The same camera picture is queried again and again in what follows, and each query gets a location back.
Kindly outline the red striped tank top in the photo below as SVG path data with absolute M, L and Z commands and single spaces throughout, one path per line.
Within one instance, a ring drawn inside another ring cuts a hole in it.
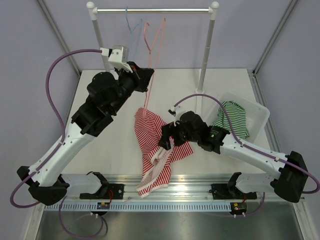
M 136 186 L 141 198 L 149 196 L 152 192 L 169 186 L 172 168 L 171 164 L 191 156 L 194 151 L 189 143 L 174 146 L 170 140 L 171 149 L 165 150 L 158 145 L 161 138 L 161 127 L 166 123 L 163 119 L 144 108 L 135 113 L 134 131 L 142 153 L 142 179 Z

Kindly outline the red wire hanger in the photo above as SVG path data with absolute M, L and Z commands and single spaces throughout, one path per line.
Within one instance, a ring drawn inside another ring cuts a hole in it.
M 149 44 L 148 40 L 147 40 L 147 30 L 148 30 L 149 26 L 150 26 L 150 24 L 148 22 L 146 22 L 144 24 L 144 29 L 143 29 L 143 39 L 144 39 L 145 45 L 146 45 L 147 50 L 148 50 L 148 67 L 149 68 L 152 67 L 153 50 L 157 46 L 157 43 L 158 43 L 158 49 L 157 49 L 157 54 L 156 54 L 155 63 L 154 63 L 154 69 L 157 69 L 159 58 L 160 58 L 160 54 L 161 54 L 161 50 L 162 50 L 165 30 L 166 30 L 166 26 L 167 26 L 166 18 L 165 17 L 162 18 L 162 20 L 160 22 L 160 25 L 159 25 L 159 28 L 157 30 L 157 33 L 156 33 L 156 35 L 154 37 L 154 40 L 153 40 L 152 44 Z M 155 78 L 155 72 L 151 77 L 151 80 L 150 80 L 150 83 L 149 83 L 148 92 L 145 94 L 145 100 L 144 100 L 144 106 L 143 106 L 143 116 L 144 117 L 146 116 L 146 112 L 147 112 L 147 109 L 148 109 L 150 96 L 151 96 L 151 93 L 152 93 L 152 87 L 153 87 L 154 78 Z

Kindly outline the blue wire hanger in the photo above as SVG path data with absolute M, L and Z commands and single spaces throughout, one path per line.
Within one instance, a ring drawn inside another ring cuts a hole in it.
M 128 7 L 125 8 L 125 19 L 127 28 L 129 30 L 129 53 L 128 53 L 128 59 L 130 61 L 134 61 L 139 43 L 140 43 L 140 37 L 143 27 L 143 19 L 140 18 L 134 26 L 131 26 L 129 18 L 128 18 Z

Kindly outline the green striped tank top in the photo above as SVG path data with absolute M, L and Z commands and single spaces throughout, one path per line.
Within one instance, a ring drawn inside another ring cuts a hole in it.
M 246 110 L 234 101 L 223 101 L 222 105 L 228 114 L 236 136 L 247 139 L 250 133 L 247 129 Z M 221 107 L 218 109 L 217 117 L 212 122 L 212 125 L 231 131 L 228 118 Z

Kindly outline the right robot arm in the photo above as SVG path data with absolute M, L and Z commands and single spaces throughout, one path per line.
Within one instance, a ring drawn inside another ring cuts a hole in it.
M 302 155 L 274 152 L 245 140 L 230 131 L 207 125 L 192 111 L 183 113 L 179 120 L 161 127 L 159 146 L 165 150 L 187 142 L 197 143 L 204 151 L 227 156 L 262 170 L 262 173 L 235 172 L 222 189 L 226 199 L 241 199 L 245 195 L 274 192 L 291 203 L 298 203 L 306 185 L 307 167 Z

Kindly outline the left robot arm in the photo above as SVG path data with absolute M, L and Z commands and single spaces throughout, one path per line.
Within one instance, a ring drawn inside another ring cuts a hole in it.
M 34 200 L 50 206 L 71 195 L 88 200 L 109 196 L 109 182 L 101 173 L 93 172 L 72 180 L 62 175 L 62 171 L 82 148 L 113 122 L 134 91 L 147 92 L 154 69 L 140 68 L 132 61 L 127 65 L 129 71 L 116 70 L 118 78 L 106 71 L 97 73 L 87 86 L 85 102 L 62 129 L 61 139 L 37 163 L 17 170 Z

